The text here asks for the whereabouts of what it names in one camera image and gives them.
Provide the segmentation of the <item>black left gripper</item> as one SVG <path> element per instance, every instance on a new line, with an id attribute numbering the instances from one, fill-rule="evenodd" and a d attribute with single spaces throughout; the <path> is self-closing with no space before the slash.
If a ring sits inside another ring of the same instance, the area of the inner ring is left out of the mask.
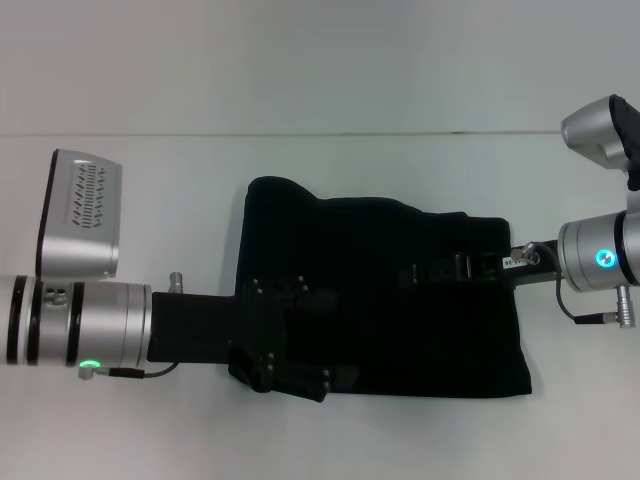
<path id="1" fill-rule="evenodd" d="M 331 392 L 349 392 L 357 366 L 286 363 L 284 311 L 331 313 L 338 293 L 302 275 L 253 278 L 252 289 L 233 296 L 154 292 L 146 359 L 227 365 L 257 393 L 318 403 Z"/>

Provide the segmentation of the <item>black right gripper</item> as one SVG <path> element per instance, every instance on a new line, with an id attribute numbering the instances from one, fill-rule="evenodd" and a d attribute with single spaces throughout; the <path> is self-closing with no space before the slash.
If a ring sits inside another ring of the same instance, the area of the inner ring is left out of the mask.
<path id="1" fill-rule="evenodd" d="M 398 274 L 399 289 L 434 285 L 476 285 L 500 282 L 508 287 L 554 282 L 558 273 L 556 240 L 527 242 L 491 253 L 454 253 L 412 263 Z"/>

